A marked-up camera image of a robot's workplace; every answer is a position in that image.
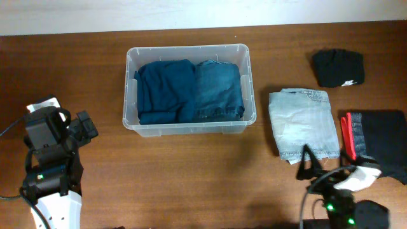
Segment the black garment with red trim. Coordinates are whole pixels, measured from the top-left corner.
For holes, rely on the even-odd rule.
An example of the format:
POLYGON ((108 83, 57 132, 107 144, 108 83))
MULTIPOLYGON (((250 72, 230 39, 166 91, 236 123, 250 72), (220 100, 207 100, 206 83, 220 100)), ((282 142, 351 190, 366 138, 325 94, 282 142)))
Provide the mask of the black garment with red trim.
POLYGON ((347 112, 340 118, 345 152, 374 158, 383 177, 406 184, 406 118, 400 110, 347 112))

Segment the light blue jeans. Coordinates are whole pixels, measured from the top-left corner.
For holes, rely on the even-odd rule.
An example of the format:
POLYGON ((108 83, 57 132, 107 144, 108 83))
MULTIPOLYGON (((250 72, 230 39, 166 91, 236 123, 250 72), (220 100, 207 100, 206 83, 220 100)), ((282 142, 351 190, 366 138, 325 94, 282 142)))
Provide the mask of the light blue jeans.
POLYGON ((340 156, 327 92, 283 88, 269 94, 268 113, 281 160, 300 162, 305 145, 319 160, 340 156))

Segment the dark blue jeans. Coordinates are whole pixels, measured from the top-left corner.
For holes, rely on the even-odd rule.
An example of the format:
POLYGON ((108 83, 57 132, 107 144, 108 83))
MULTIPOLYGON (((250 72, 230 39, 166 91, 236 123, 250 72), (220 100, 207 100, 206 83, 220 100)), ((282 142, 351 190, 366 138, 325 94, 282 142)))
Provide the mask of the dark blue jeans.
POLYGON ((194 122, 239 121, 245 111, 237 65, 206 60, 195 73, 194 122))

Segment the teal blue shirt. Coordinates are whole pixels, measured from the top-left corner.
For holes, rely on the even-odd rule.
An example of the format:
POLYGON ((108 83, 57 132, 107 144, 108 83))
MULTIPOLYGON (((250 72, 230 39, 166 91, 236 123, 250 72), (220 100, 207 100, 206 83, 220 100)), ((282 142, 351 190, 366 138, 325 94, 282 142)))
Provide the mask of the teal blue shirt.
POLYGON ((195 110, 195 65, 189 60, 156 61, 134 74, 141 125, 191 123, 195 110))

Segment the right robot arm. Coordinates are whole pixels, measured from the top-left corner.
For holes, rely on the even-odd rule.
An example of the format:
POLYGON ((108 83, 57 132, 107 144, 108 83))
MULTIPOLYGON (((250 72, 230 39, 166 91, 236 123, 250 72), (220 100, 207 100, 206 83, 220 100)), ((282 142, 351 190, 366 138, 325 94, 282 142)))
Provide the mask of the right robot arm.
POLYGON ((309 180, 310 186, 301 201, 299 228, 389 228, 390 211, 371 200, 356 202, 354 193, 369 188, 381 175, 377 161, 366 155, 350 158, 340 153, 340 166, 324 170, 308 147, 303 146, 297 180, 309 180), (320 195, 328 217, 305 219, 305 202, 309 195, 320 195))

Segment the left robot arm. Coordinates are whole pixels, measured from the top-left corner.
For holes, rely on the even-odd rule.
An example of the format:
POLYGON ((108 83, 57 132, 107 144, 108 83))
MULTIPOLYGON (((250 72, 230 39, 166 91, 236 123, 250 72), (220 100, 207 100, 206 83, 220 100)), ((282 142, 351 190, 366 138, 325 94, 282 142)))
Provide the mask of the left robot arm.
POLYGON ((19 192, 31 208, 36 228, 79 228, 83 166, 80 147, 98 136, 86 111, 40 108, 25 118, 29 151, 19 192))

